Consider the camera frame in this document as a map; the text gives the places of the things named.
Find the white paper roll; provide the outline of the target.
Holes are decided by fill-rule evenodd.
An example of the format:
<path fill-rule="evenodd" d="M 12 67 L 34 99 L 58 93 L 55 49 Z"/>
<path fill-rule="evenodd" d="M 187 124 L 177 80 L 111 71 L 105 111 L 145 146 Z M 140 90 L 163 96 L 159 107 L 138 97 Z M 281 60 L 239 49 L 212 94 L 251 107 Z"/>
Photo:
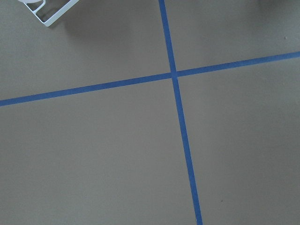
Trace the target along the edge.
<path fill-rule="evenodd" d="M 25 4 L 32 4 L 32 3 L 40 2 L 42 0 L 18 0 L 18 1 Z"/>

